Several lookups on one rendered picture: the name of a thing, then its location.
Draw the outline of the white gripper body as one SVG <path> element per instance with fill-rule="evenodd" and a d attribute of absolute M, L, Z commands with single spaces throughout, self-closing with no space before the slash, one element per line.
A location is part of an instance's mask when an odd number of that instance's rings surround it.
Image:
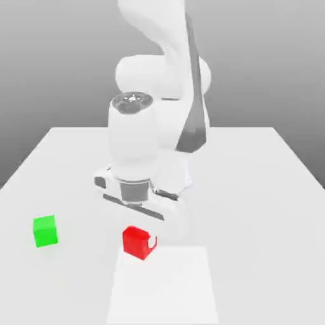
<path fill-rule="evenodd" d="M 127 226 L 135 226 L 154 235 L 182 235 L 185 228 L 186 205 L 181 199 L 149 194 L 139 204 L 125 204 L 121 200 L 102 194 L 101 209 Z"/>

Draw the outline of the small red cube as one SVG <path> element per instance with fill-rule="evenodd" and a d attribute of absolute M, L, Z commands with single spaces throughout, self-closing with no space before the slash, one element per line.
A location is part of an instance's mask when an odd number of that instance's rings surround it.
<path fill-rule="evenodd" d="M 148 246 L 149 233 L 134 226 L 129 226 L 123 231 L 123 250 L 140 260 L 145 260 L 156 248 Z"/>

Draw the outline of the small green cube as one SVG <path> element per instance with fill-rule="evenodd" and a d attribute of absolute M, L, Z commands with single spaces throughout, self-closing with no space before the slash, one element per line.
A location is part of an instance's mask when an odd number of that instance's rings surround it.
<path fill-rule="evenodd" d="M 57 244 L 55 216 L 49 215 L 33 219 L 33 235 L 37 248 Z"/>

